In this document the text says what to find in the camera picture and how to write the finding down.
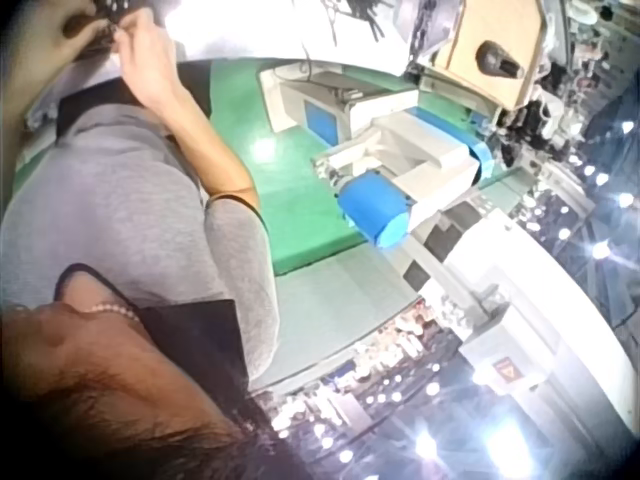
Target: gray sleeve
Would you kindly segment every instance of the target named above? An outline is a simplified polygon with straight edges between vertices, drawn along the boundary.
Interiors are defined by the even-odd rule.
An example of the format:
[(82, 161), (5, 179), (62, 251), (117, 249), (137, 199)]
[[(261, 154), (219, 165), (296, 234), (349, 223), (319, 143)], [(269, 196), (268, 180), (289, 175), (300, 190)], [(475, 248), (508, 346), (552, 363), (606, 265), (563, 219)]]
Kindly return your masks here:
[(219, 198), (207, 206), (205, 232), (220, 278), (236, 302), (249, 378), (255, 379), (273, 359), (280, 324), (266, 229), (241, 200)]

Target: woman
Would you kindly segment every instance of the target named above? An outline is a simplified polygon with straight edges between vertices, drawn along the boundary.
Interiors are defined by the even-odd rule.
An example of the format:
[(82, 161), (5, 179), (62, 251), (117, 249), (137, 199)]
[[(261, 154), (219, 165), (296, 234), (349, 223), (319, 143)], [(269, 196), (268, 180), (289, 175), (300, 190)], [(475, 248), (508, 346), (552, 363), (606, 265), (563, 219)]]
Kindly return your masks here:
[[(63, 34), (95, 14), (90, 0), (30, 7), (3, 56), (5, 200), (29, 105), (105, 27)], [(14, 445), (61, 440), (119, 478), (305, 478), (246, 394), (278, 329), (251, 177), (180, 83), (152, 12), (125, 17), (114, 40), (144, 108), (80, 115), (2, 225), (3, 411), (14, 426), (15, 412), (37, 419), (19, 421)]]

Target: wooden panel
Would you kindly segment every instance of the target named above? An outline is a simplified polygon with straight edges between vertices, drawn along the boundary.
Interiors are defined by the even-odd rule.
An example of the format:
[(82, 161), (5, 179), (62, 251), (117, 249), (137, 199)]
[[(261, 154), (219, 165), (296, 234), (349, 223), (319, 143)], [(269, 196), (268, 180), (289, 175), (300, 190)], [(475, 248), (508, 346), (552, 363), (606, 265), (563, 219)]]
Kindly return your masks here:
[[(454, 42), (445, 46), (435, 70), (488, 96), (509, 110), (519, 105), (522, 90), (537, 68), (543, 16), (537, 0), (467, 0)], [(476, 64), (478, 47), (486, 40), (501, 45), (527, 75), (524, 79), (490, 77)]]

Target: pearl necklace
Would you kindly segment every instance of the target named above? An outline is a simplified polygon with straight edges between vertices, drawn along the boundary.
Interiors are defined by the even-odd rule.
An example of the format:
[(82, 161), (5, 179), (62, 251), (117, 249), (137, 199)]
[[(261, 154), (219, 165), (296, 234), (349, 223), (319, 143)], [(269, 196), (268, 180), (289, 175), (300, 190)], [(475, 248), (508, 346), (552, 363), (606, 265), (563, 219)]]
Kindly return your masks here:
[(133, 313), (133, 311), (127, 307), (123, 307), (122, 305), (116, 305), (115, 303), (99, 303), (91, 307), (89, 310), (90, 313), (100, 313), (100, 312), (112, 312), (118, 313), (120, 315), (124, 315), (125, 317), (133, 320), (134, 322), (140, 322), (138, 316)]

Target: white device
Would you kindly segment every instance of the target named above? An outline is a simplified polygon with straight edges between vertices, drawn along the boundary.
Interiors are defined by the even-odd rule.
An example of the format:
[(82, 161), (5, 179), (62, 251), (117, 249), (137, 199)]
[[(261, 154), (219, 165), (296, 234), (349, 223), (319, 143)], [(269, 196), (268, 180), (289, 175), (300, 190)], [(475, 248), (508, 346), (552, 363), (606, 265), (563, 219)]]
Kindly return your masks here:
[(615, 464), (640, 434), (638, 375), (573, 279), (486, 203), (462, 202), (384, 254), (422, 278), (412, 287), (463, 341), (474, 380), (512, 395), (554, 444), (552, 477)]
[(263, 71), (260, 81), (274, 132), (300, 125), (325, 141), (314, 159), (320, 177), (387, 177), (410, 204), (409, 231), (473, 183), (469, 147), (405, 111), (418, 105), (417, 89), (394, 92), (305, 62)]

